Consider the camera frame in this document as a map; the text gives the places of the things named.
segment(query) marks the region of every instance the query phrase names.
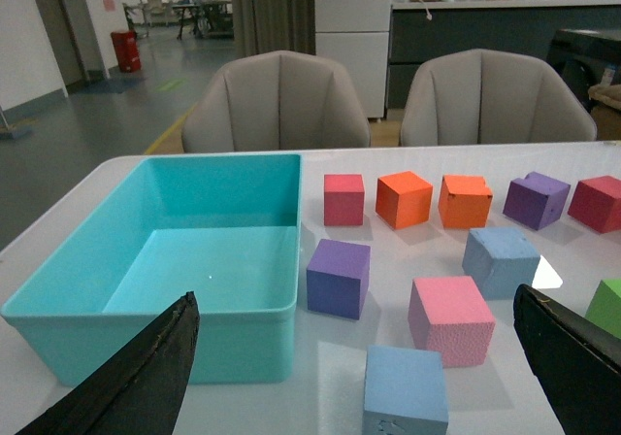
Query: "chair backrest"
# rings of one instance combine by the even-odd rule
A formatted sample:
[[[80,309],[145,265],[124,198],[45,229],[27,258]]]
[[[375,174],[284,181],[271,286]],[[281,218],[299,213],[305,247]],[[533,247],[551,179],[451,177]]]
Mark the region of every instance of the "chair backrest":
[[[187,118],[185,151],[368,147],[369,123],[344,67],[293,51],[224,65]]]
[[[595,122],[544,61],[468,50],[416,72],[402,124],[404,146],[593,141]]]
[[[164,2],[162,0],[147,0],[148,8],[163,8]]]

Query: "orange cube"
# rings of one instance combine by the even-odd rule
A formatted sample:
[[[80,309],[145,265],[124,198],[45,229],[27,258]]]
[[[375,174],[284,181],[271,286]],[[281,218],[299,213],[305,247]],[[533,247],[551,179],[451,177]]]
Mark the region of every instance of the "orange cube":
[[[482,176],[444,175],[438,209],[444,228],[483,228],[492,205],[492,189]]]
[[[393,229],[429,219],[434,187],[411,171],[377,179],[376,212]]]

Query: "pink cube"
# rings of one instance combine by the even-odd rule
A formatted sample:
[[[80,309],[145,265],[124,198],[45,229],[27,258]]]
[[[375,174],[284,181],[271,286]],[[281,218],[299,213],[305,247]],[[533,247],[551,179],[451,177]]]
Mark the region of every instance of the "pink cube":
[[[468,276],[414,279],[408,322],[416,347],[440,352],[443,367],[481,365],[496,324]]]
[[[323,224],[360,226],[364,218],[365,186],[362,175],[324,175]]]

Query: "table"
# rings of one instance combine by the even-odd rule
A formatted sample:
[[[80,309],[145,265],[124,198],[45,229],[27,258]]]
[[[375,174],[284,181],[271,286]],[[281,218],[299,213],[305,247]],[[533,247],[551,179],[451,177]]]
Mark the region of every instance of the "table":
[[[177,34],[177,40],[183,40],[183,22],[185,21],[185,11],[190,14],[190,20],[192,21],[192,32],[196,35],[198,30],[198,9],[200,5],[195,3],[185,3],[171,6],[173,11],[179,16],[179,34]]]
[[[231,4],[232,0],[205,0],[200,3],[173,5],[173,10],[179,15],[177,40],[183,40],[185,11],[190,14],[195,36],[199,33],[203,37],[233,35],[232,17],[226,13],[226,7]]]
[[[185,394],[176,434],[359,434],[366,349],[411,348],[408,305],[418,276],[462,275],[468,232],[444,230],[437,203],[444,174],[484,176],[494,191],[488,226],[515,226],[502,215],[509,182],[538,171],[572,185],[601,175],[621,178],[621,146],[522,144],[412,149],[302,151],[301,275],[292,376],[275,385],[198,385]],[[0,303],[50,255],[144,156],[104,163],[0,252]],[[393,231],[375,214],[376,179],[411,170],[434,185],[430,221]],[[323,226],[323,175],[362,173],[360,227]],[[541,231],[518,226],[564,280],[545,292],[584,314],[601,279],[621,277],[621,231],[600,235],[567,216]],[[322,238],[372,246],[371,285],[359,321],[311,313],[305,268]],[[490,301],[497,324],[485,363],[446,369],[452,435],[562,434],[513,331],[512,301]],[[0,320],[0,433],[12,434],[68,392],[4,320]]]

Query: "metal stand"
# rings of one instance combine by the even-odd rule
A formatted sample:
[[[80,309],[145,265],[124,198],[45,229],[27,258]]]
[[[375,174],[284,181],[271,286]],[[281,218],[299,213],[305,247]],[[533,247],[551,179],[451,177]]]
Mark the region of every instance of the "metal stand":
[[[21,126],[20,128],[15,128],[11,126],[7,121],[7,118],[4,116],[4,112],[2,111],[2,107],[0,107],[0,118],[2,118],[2,122],[0,123],[0,140],[10,140],[10,139],[18,139],[21,136],[28,134],[32,129],[28,126]]]
[[[147,10],[145,9],[145,2],[143,0],[139,0],[139,2],[140,2],[140,9],[143,12],[143,23],[147,30],[145,34],[141,35],[141,38],[145,38],[145,37],[148,37]]]

